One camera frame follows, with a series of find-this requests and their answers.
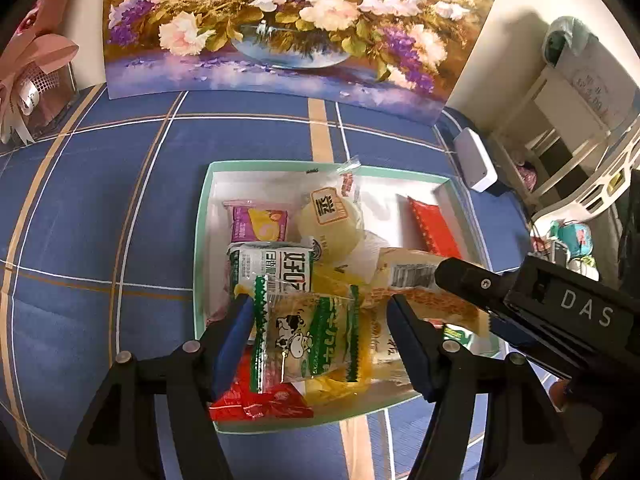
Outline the small green cookie packet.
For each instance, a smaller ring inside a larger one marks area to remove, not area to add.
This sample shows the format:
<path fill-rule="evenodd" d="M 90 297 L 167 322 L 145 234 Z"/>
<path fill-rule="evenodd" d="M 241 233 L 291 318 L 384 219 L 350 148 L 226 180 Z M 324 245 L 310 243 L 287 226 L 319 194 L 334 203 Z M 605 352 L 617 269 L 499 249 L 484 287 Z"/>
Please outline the small green cookie packet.
<path fill-rule="evenodd" d="M 315 292 L 268 292 L 264 276 L 255 281 L 250 390 L 265 393 L 285 382 L 303 382 L 310 376 L 311 322 L 320 296 Z"/>

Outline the white shelf rack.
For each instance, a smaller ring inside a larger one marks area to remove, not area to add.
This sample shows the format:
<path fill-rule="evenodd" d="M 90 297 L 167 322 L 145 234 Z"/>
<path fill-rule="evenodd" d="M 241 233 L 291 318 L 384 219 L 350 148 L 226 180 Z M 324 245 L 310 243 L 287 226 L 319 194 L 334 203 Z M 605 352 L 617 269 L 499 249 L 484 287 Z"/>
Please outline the white shelf rack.
<path fill-rule="evenodd" d="M 489 136 L 506 180 L 546 232 L 597 217 L 639 168 L 639 86 L 578 18 L 541 47 L 544 69 Z"/>

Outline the pink bread packet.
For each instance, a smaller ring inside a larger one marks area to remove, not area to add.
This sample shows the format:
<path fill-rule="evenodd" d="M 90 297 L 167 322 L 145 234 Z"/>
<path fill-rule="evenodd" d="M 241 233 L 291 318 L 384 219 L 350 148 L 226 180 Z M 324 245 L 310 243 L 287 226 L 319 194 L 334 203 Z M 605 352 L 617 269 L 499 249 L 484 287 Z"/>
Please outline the pink bread packet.
<path fill-rule="evenodd" d="M 284 242 L 290 212 L 285 206 L 256 200 L 227 200 L 230 242 Z"/>

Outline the beige cracker packet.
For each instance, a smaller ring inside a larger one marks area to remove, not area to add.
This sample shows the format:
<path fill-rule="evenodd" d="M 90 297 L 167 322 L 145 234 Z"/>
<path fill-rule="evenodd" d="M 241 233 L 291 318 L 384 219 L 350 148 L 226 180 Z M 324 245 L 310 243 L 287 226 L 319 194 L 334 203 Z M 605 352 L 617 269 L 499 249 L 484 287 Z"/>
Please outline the beige cracker packet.
<path fill-rule="evenodd" d="M 444 257 L 407 248 L 381 248 L 362 306 L 381 313 L 391 296 L 402 295 L 421 320 L 461 326 L 480 337 L 489 335 L 488 314 L 436 284 Z"/>

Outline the red crinkled candy packet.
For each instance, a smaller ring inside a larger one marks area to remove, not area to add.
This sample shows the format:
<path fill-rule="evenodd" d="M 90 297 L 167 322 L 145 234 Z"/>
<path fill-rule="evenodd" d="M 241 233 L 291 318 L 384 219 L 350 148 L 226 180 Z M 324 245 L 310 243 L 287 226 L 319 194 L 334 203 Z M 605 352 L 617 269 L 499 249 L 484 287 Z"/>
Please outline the red crinkled candy packet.
<path fill-rule="evenodd" d="M 250 391 L 253 349 L 244 350 L 230 389 L 210 404 L 209 417 L 213 422 L 254 422 L 264 418 L 313 418 L 314 411 L 291 384 L 279 384 L 266 393 Z"/>

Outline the white teal-edged tray box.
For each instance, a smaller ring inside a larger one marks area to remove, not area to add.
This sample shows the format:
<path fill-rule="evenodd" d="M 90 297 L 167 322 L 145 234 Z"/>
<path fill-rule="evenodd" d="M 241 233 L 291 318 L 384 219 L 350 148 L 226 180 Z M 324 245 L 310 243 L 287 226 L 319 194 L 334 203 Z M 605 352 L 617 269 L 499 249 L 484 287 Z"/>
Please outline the white teal-edged tray box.
<path fill-rule="evenodd" d="M 256 299 L 250 350 L 210 410 L 216 428 L 317 426 L 411 399 L 386 324 L 395 294 L 465 347 L 493 354 L 487 314 L 435 282 L 449 256 L 480 262 L 449 178 L 358 162 L 210 164 L 196 216 L 196 331 L 236 296 Z"/>

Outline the small green white candy packet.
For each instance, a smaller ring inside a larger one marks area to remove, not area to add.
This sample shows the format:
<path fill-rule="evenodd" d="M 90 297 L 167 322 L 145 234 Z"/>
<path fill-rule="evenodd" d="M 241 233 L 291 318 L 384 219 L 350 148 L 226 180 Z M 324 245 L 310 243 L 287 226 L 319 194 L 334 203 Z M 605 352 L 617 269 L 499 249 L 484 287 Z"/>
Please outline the small green white candy packet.
<path fill-rule="evenodd" d="M 228 264 L 224 290 L 234 298 L 255 295 L 255 281 L 264 276 L 268 292 L 289 294 L 310 292 L 314 250 L 285 242 L 239 242 L 227 250 Z"/>

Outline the teal round pouch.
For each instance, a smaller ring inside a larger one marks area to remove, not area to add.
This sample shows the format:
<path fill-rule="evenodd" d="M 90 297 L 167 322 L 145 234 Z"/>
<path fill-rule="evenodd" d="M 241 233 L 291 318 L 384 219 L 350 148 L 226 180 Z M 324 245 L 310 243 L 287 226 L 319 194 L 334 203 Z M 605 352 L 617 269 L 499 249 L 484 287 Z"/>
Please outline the teal round pouch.
<path fill-rule="evenodd" d="M 552 238 L 557 238 L 564 244 L 570 258 L 590 256 L 593 251 L 593 240 L 590 227 L 585 223 L 553 222 L 549 231 Z"/>

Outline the long red biscuit packet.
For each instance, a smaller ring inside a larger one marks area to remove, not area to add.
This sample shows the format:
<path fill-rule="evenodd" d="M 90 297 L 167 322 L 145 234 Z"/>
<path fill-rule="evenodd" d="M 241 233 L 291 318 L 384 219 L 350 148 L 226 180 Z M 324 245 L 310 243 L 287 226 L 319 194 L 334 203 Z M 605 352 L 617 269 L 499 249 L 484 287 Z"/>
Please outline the long red biscuit packet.
<path fill-rule="evenodd" d="M 429 205 L 409 197 L 409 206 L 424 239 L 426 249 L 442 257 L 462 258 L 458 244 L 446 223 L 439 206 Z"/>

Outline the colourful clutter pile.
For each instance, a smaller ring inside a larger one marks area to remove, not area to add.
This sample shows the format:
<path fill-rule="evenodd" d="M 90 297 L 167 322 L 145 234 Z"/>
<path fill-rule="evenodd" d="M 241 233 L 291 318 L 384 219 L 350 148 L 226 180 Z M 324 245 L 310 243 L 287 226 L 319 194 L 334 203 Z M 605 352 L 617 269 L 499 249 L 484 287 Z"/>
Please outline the colourful clutter pile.
<path fill-rule="evenodd" d="M 530 238 L 532 239 L 534 254 L 539 258 L 547 259 L 557 266 L 562 266 L 564 269 L 578 273 L 585 278 L 590 278 L 590 280 L 596 282 L 599 281 L 600 273 L 597 268 L 596 259 L 593 257 L 593 251 L 590 256 L 575 259 L 570 258 L 567 247 L 557 238 L 552 238 L 549 235 L 551 224 L 546 230 L 532 226 Z"/>

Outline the yellow cake clear packet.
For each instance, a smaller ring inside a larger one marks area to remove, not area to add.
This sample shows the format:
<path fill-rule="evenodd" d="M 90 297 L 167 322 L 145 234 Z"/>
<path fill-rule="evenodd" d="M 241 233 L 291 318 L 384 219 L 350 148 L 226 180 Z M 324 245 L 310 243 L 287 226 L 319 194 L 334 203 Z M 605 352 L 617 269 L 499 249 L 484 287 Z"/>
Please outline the yellow cake clear packet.
<path fill-rule="evenodd" d="M 344 270 L 314 266 L 312 291 L 320 301 L 311 322 L 314 344 L 304 393 L 314 408 L 352 399 L 371 385 L 371 313 L 362 306 L 368 287 Z"/>

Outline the floral oil painting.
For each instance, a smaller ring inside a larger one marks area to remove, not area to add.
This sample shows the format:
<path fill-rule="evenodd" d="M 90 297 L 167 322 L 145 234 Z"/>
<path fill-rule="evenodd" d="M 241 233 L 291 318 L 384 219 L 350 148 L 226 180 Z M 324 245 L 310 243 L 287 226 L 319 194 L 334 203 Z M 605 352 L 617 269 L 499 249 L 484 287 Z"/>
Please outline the floral oil painting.
<path fill-rule="evenodd" d="M 431 124 L 495 0 L 103 0 L 113 99 L 219 90 Z"/>

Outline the blue plaid tablecloth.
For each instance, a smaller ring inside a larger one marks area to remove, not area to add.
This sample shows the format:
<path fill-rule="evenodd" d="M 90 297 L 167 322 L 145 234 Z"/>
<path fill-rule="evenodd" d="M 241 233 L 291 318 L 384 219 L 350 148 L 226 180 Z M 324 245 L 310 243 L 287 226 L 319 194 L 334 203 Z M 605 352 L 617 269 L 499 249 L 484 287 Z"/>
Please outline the blue plaid tablecloth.
<path fill-rule="evenodd" d="M 454 136 L 332 101 L 248 92 L 80 92 L 50 136 L 1 152 L 1 419 L 60 475 L 113 349 L 163 356 L 193 332 L 198 198 L 218 160 L 344 162 L 446 176 Z"/>

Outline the white rectangular device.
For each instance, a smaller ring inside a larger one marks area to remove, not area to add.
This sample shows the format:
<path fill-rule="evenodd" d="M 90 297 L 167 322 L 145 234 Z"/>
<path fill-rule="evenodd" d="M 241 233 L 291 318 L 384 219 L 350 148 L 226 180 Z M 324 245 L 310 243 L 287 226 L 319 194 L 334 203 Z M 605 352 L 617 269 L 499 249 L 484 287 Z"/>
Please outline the white rectangular device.
<path fill-rule="evenodd" d="M 464 128 L 454 138 L 454 150 L 464 182 L 471 190 L 485 192 L 498 181 L 497 170 L 480 135 Z"/>

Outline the white pastry packet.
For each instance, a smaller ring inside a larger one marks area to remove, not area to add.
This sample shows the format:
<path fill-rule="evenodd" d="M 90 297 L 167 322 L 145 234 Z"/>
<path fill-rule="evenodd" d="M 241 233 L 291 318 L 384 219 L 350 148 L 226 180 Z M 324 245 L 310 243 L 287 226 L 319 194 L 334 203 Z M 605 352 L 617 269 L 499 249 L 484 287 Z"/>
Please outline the white pastry packet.
<path fill-rule="evenodd" d="M 372 377 L 383 382 L 409 385 L 405 369 L 386 320 L 386 307 L 371 310 L 371 361 Z"/>

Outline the white bun clear packet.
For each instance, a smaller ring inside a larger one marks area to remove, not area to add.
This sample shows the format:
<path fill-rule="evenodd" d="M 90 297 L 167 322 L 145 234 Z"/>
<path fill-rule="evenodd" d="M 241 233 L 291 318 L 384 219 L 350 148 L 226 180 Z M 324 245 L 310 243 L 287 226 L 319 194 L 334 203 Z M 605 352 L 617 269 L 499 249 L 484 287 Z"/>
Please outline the white bun clear packet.
<path fill-rule="evenodd" d="M 299 182 L 302 206 L 295 226 L 302 240 L 311 242 L 314 258 L 321 263 L 342 262 L 363 240 L 360 169 L 360 160 L 354 156 L 340 166 L 307 170 Z"/>

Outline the green white biscuit packet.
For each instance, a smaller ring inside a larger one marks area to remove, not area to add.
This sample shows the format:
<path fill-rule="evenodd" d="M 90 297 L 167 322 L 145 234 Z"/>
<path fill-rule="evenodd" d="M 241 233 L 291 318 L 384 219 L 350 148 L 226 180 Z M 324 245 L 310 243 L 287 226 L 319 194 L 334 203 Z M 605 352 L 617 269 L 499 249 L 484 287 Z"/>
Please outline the green white biscuit packet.
<path fill-rule="evenodd" d="M 470 330 L 457 325 L 445 324 L 442 326 L 442 332 L 445 339 L 453 340 L 468 350 L 471 349 L 474 333 Z"/>

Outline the pink flower bouquet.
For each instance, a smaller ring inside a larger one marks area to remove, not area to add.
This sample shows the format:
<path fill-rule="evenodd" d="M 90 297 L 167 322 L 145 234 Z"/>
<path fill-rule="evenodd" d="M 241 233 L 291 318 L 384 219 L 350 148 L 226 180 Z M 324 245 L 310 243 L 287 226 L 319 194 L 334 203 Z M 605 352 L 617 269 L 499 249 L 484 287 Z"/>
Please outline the pink flower bouquet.
<path fill-rule="evenodd" d="M 1 142 L 29 145 L 70 104 L 79 47 L 58 33 L 68 0 L 36 0 L 1 55 Z"/>

